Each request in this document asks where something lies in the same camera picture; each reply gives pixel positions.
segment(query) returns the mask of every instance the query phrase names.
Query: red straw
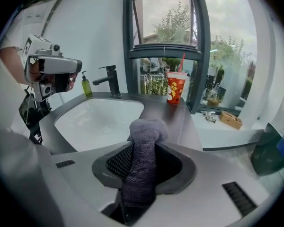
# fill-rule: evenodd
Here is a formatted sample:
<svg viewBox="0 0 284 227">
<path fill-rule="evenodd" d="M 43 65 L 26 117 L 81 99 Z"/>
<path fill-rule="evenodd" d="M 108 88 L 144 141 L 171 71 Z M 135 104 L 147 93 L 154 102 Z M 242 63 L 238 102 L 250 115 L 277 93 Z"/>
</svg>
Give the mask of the red straw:
<svg viewBox="0 0 284 227">
<path fill-rule="evenodd" d="M 182 72 L 182 66 L 183 66 L 183 62 L 184 62 L 184 57 L 185 57 L 185 53 L 183 53 L 182 60 L 181 60 L 178 72 Z"/>
</svg>

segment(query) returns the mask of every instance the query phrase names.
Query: faucet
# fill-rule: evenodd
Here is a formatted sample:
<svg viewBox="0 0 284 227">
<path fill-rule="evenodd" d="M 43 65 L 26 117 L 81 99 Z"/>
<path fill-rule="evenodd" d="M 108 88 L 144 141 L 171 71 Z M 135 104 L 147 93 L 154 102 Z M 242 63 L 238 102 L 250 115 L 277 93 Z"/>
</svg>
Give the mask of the faucet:
<svg viewBox="0 0 284 227">
<path fill-rule="evenodd" d="M 106 68 L 107 77 L 94 80 L 93 84 L 99 85 L 102 82 L 108 81 L 109 89 L 110 89 L 110 93 L 112 94 L 112 97 L 120 96 L 120 90 L 119 90 L 119 84 L 118 84 L 117 72 L 115 70 L 115 65 L 114 66 L 104 66 L 104 67 L 100 67 L 99 69 L 101 68 Z"/>
</svg>

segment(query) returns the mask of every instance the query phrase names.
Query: sink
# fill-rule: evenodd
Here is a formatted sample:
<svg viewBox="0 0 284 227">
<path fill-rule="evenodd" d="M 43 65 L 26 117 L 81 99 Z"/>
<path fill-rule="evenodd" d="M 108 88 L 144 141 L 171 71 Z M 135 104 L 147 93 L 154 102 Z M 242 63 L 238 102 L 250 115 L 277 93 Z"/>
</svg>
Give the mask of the sink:
<svg viewBox="0 0 284 227">
<path fill-rule="evenodd" d="M 126 141 L 143 109 L 136 101 L 92 98 L 63 114 L 55 127 L 76 151 L 102 148 Z"/>
</svg>

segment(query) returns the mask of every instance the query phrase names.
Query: hand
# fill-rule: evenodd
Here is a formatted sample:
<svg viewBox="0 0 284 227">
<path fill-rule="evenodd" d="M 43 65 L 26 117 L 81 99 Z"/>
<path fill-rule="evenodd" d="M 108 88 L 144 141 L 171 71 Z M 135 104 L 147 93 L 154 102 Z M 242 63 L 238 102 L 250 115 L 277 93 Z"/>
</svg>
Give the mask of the hand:
<svg viewBox="0 0 284 227">
<path fill-rule="evenodd" d="M 32 81 L 40 80 L 41 73 L 39 71 L 39 61 L 36 61 L 34 64 L 30 65 L 29 72 L 30 72 L 29 74 L 30 74 L 30 78 L 32 79 Z M 71 74 L 67 91 L 72 90 L 72 88 L 74 87 L 76 77 L 77 77 L 77 73 Z M 46 75 L 46 78 L 49 82 L 54 84 L 54 75 Z"/>
</svg>

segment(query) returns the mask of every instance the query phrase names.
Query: green soap bottle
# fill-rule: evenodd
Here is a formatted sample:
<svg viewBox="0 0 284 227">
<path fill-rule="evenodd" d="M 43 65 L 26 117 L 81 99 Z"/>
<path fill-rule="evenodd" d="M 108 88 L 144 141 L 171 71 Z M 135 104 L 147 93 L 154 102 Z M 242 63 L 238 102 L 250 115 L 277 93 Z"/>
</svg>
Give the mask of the green soap bottle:
<svg viewBox="0 0 284 227">
<path fill-rule="evenodd" d="M 91 88 L 90 88 L 90 84 L 89 84 L 89 81 L 86 79 L 86 77 L 85 77 L 85 75 L 84 75 L 84 73 L 85 73 L 86 71 L 83 71 L 82 72 L 82 87 L 83 87 L 83 91 L 84 91 L 84 93 L 85 93 L 85 95 L 89 95 L 89 94 L 92 94 L 92 92 L 91 92 Z"/>
</svg>

